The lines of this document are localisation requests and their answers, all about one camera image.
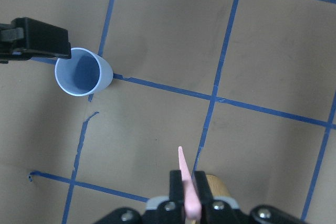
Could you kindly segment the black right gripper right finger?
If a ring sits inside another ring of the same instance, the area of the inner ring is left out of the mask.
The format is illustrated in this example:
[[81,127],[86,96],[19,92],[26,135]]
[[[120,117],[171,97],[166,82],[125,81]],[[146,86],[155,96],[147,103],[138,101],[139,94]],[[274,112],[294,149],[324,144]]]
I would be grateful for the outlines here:
[[201,205],[209,204],[214,197],[204,171],[194,172],[194,182]]

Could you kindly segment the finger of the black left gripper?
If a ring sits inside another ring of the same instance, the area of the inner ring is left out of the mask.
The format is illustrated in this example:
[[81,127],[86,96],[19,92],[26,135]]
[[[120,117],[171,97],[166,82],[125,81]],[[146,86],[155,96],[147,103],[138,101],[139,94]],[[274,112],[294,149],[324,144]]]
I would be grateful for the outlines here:
[[68,30],[28,17],[1,24],[1,63],[33,57],[70,59]]

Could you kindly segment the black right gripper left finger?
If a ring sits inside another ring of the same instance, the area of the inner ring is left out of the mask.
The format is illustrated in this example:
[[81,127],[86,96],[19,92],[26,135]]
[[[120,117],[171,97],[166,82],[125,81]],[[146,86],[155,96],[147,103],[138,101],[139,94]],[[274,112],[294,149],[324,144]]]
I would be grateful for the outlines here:
[[169,202],[180,208],[184,206],[184,187],[180,170],[170,171]]

